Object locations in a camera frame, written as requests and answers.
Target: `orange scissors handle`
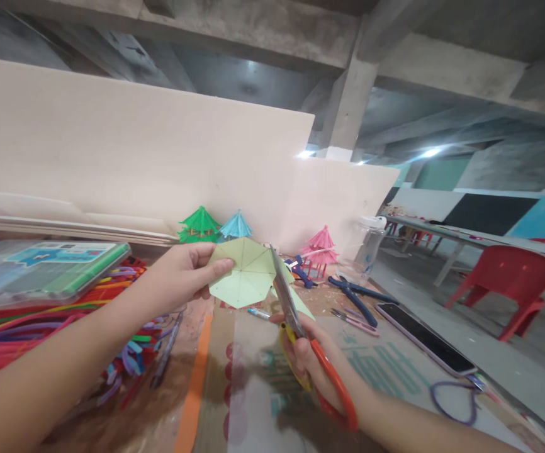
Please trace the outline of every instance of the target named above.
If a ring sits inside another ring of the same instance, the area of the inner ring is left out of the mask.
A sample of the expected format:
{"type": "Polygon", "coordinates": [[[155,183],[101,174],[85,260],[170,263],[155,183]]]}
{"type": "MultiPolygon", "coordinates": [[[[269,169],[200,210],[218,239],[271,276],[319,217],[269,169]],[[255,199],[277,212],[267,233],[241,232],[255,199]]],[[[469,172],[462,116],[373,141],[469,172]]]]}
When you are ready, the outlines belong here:
{"type": "Polygon", "coordinates": [[[337,392],[337,396],[342,402],[342,406],[344,407],[344,413],[346,415],[344,416],[340,414],[339,411],[334,408],[317,390],[318,400],[321,403],[321,407],[325,412],[329,414],[330,417],[334,418],[337,422],[339,422],[346,430],[350,432],[355,432],[359,428],[359,421],[356,416],[354,402],[352,401],[352,398],[348,393],[346,386],[342,382],[342,378],[339,374],[337,374],[337,371],[335,370],[331,362],[329,362],[329,359],[325,355],[325,352],[323,351],[323,348],[318,343],[318,341],[310,340],[310,345],[312,346],[312,351],[314,351],[319,363],[321,363],[323,370],[325,370],[326,375],[329,377],[331,383],[334,385],[335,391],[337,392]]]}

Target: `hand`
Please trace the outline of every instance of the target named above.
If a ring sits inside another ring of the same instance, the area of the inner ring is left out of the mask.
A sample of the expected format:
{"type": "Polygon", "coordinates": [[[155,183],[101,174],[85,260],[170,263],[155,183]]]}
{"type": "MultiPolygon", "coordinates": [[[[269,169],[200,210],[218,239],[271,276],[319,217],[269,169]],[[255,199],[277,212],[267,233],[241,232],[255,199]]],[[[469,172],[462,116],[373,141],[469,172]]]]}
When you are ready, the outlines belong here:
{"type": "MultiPolygon", "coordinates": [[[[302,313],[299,313],[298,317],[300,318],[300,324],[308,338],[318,340],[327,359],[334,366],[335,370],[340,375],[340,378],[342,378],[348,393],[350,393],[350,396],[352,397],[357,412],[359,412],[357,403],[359,395],[362,395],[363,391],[367,393],[370,392],[367,384],[361,379],[354,368],[352,368],[342,350],[325,330],[302,313]]],[[[285,315],[282,313],[273,315],[269,320],[270,322],[278,324],[285,321],[285,315]]],[[[344,413],[344,408],[335,392],[334,385],[327,377],[314,351],[312,351],[308,338],[298,338],[296,343],[292,344],[287,335],[283,336],[283,346],[285,351],[287,351],[291,366],[300,376],[300,379],[306,379],[308,375],[310,375],[315,387],[321,392],[323,397],[338,411],[344,413]]]]}
{"type": "Polygon", "coordinates": [[[175,245],[124,293],[139,294],[140,301],[149,304],[152,318],[188,301],[209,299],[208,284],[230,272],[235,264],[224,258],[208,265],[215,248],[211,242],[175,245]]]}

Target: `blue pliers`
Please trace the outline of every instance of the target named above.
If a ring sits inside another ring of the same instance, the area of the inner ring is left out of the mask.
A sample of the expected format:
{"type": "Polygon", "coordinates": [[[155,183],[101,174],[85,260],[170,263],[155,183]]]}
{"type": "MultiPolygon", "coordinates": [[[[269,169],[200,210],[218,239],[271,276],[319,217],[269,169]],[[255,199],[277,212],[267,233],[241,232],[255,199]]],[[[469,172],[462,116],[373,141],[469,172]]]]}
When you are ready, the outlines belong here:
{"type": "Polygon", "coordinates": [[[385,294],[376,293],[375,291],[372,291],[370,289],[364,288],[362,286],[359,286],[354,283],[350,283],[348,280],[346,280],[344,277],[340,277],[340,280],[336,280],[333,277],[329,277],[327,279],[329,283],[331,283],[334,286],[337,286],[339,289],[342,290],[342,292],[350,299],[350,301],[356,305],[356,308],[359,309],[359,311],[362,313],[362,315],[365,317],[367,322],[372,327],[378,326],[378,321],[373,317],[371,312],[367,309],[365,304],[361,302],[361,300],[358,298],[354,292],[357,292],[359,294],[362,294],[363,296],[369,296],[374,299],[381,300],[383,302],[390,302],[396,305],[399,305],[399,302],[390,296],[387,296],[385,294]]]}

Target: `blue paper umbrella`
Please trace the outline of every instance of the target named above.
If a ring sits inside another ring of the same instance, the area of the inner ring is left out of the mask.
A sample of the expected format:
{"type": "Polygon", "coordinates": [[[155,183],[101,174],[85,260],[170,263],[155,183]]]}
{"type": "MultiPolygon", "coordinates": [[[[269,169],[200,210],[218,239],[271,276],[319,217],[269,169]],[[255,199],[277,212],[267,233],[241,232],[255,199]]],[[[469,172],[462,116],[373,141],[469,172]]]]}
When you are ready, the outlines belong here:
{"type": "Polygon", "coordinates": [[[241,215],[241,210],[238,210],[237,214],[233,215],[231,219],[220,229],[220,233],[223,235],[223,240],[230,240],[234,238],[251,236],[252,229],[241,215]]]}

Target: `plastic storage box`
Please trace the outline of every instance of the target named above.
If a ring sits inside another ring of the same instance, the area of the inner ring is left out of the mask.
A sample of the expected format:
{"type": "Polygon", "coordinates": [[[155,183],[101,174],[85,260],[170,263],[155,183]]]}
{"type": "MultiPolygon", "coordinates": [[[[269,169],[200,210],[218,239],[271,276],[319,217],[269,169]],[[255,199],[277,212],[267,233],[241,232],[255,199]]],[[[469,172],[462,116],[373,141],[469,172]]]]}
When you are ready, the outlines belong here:
{"type": "Polygon", "coordinates": [[[0,242],[0,309],[67,305],[130,255],[125,242],[0,242]]]}

